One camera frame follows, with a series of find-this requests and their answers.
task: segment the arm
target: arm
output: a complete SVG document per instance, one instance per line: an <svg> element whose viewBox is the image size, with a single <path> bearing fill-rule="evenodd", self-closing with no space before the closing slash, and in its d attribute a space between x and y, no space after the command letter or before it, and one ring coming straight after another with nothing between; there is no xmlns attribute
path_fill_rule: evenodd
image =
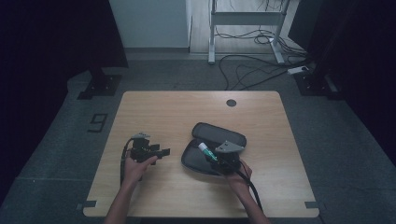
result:
<svg viewBox="0 0 396 224"><path fill-rule="evenodd" d="M125 159L124 173L125 177L122 181L119 192L111 204L105 218L105 224L121 224L125 223L128 216L129 204L131 201L132 193L137 185L140 177L145 173L150 164L158 160L156 156L149 158L146 161L138 163L131 159L130 152L128 151Z"/></svg>
<svg viewBox="0 0 396 224"><path fill-rule="evenodd" d="M242 161L243 166L245 166L246 171L243 167L241 167L240 171L243 174L246 174L247 177L251 177L252 170L247 164ZM226 180L230 185L233 192L238 197L239 201L244 205L245 210L247 211L247 216L250 220L251 224L270 224L270 220L264 214L264 212L260 209L260 207L256 204L253 197L250 194L249 186L242 177L238 174L234 173L232 175L226 175Z"/></svg>

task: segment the table grommet hole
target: table grommet hole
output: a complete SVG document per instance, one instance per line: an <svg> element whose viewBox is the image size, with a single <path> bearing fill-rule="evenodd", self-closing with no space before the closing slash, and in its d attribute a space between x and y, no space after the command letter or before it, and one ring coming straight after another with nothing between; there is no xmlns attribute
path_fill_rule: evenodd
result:
<svg viewBox="0 0 396 224"><path fill-rule="evenodd" d="M236 106L236 101L233 100L233 99L228 100L228 101L227 101L227 106L229 106L229 107L234 107L234 106Z"/></svg>

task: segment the wooden table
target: wooden table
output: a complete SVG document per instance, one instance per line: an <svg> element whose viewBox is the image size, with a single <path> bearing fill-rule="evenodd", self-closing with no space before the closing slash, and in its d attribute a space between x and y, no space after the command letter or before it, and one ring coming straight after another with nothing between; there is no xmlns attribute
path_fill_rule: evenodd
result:
<svg viewBox="0 0 396 224"><path fill-rule="evenodd" d="M236 106L227 106L230 99ZM279 94L275 91L125 92L85 207L88 217L104 217L120 187L120 156L135 133L171 155L150 166L134 192L131 217L246 217L242 204L222 177L197 174L181 164L191 130L206 122L246 136L241 158L268 217L316 217L303 162Z"/></svg>

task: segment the gray carpet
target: gray carpet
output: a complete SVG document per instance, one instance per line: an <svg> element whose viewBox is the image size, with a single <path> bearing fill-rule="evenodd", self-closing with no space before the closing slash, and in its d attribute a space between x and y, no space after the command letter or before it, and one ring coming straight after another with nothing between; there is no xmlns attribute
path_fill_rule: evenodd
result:
<svg viewBox="0 0 396 224"><path fill-rule="evenodd" d="M237 82L235 68L240 63L262 65L225 62L230 88ZM122 75L115 96L92 100L77 100L90 74L71 78L64 105L2 204L0 223L102 223L102 218L84 217L80 207L88 196L122 94L222 91L226 84L218 64L211 66L205 60L130 61L130 69L105 70L109 75ZM238 69L240 74L246 71ZM269 76L255 73L244 83ZM271 218L273 223L396 223L396 169L346 102L301 96L294 78L286 74L249 90L279 92L320 205L320 217ZM90 124L95 114L107 114L104 129L87 132L100 126ZM138 218L128 219L128 223L139 222Z"/></svg>

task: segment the black case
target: black case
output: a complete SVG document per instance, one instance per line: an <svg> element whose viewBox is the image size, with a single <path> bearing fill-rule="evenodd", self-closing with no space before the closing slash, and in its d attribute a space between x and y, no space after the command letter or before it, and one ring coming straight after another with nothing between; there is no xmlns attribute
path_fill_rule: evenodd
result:
<svg viewBox="0 0 396 224"><path fill-rule="evenodd" d="M205 175L219 175L219 173L211 168L204 153L198 148L199 144L204 142L212 152L226 140L241 147L247 145L247 139L241 133L236 133L202 122L194 126L192 129L192 136L194 139L192 139L186 149L184 149L183 155L181 156L181 163L185 167Z"/></svg>

